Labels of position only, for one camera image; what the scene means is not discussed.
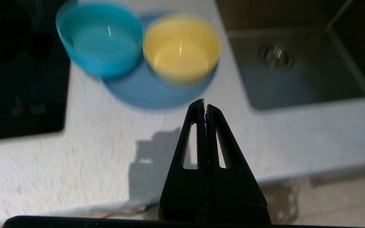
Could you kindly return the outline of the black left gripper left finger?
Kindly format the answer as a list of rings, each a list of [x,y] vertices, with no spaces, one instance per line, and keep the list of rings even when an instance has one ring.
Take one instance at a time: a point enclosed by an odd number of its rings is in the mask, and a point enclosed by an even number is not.
[[[202,99],[189,105],[158,204],[160,221],[194,222],[210,197],[204,115]],[[196,124],[197,168],[185,169],[184,159],[193,124]]]

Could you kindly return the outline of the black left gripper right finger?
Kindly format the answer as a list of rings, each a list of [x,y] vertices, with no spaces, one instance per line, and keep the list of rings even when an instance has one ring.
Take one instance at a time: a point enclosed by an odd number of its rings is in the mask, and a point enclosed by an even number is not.
[[[211,200],[207,220],[230,224],[270,224],[266,199],[221,110],[207,106],[207,156]]]

